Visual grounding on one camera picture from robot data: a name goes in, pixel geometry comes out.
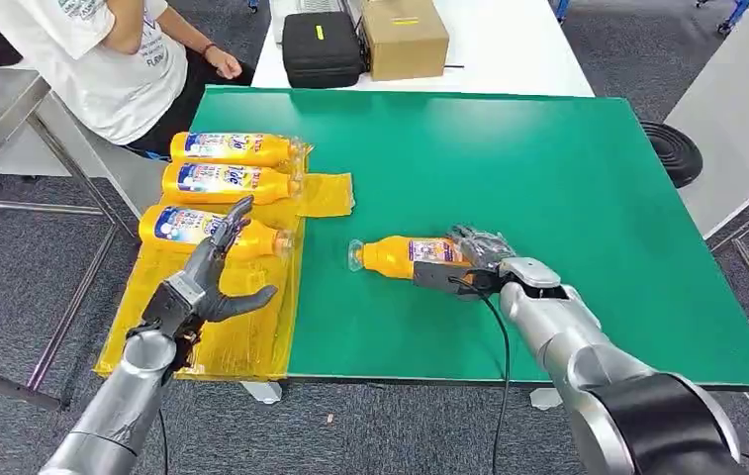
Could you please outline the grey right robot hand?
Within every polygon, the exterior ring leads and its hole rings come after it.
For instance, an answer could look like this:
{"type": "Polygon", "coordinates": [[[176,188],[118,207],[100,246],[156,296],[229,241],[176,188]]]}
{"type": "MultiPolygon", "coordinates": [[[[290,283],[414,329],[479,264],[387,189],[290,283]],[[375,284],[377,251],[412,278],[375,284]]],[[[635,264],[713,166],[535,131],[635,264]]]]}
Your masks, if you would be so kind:
{"type": "Polygon", "coordinates": [[[515,256],[503,235],[456,225],[447,237],[467,263],[415,262],[413,284],[461,300],[477,300],[498,293],[506,283],[500,274],[501,262],[515,256]]]}

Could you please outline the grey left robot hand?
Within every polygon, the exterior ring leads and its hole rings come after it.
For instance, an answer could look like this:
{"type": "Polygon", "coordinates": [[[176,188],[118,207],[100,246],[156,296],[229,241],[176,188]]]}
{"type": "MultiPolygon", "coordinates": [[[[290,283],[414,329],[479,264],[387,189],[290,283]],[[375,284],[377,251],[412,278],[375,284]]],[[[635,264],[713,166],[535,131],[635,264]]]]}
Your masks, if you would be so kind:
{"type": "Polygon", "coordinates": [[[249,223],[246,215],[252,205],[251,196],[234,204],[217,229],[199,242],[184,267],[158,285],[140,325],[130,330],[129,336],[158,331],[176,339],[188,331],[196,333],[205,322],[222,322],[268,305],[278,292],[274,285],[244,296],[229,296],[220,289],[226,257],[249,223]]]}

